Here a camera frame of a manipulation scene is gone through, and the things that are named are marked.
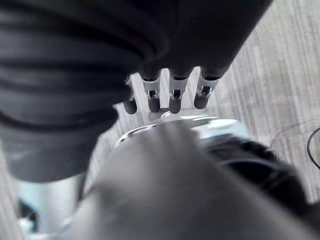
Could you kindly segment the right robot hand black cloth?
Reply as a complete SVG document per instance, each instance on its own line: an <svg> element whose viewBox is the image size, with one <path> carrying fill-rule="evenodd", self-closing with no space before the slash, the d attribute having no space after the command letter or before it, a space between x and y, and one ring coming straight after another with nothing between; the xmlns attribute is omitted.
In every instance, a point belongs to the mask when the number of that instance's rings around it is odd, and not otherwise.
<svg viewBox="0 0 320 240"><path fill-rule="evenodd" d="M201 76L203 109L263 17L269 0L3 0L0 140L29 240L61 240L78 207L99 136L136 111L139 74L150 111L180 111L188 78Z"/></svg>

